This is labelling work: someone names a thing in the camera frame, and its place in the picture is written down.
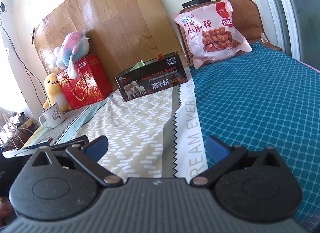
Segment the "person's hand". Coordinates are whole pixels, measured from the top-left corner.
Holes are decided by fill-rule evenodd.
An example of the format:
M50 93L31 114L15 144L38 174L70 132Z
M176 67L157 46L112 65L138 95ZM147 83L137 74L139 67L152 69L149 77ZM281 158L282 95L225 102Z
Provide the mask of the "person's hand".
M12 207L9 200L6 197L0 198L0 225L5 226L5 217L8 217L12 212Z

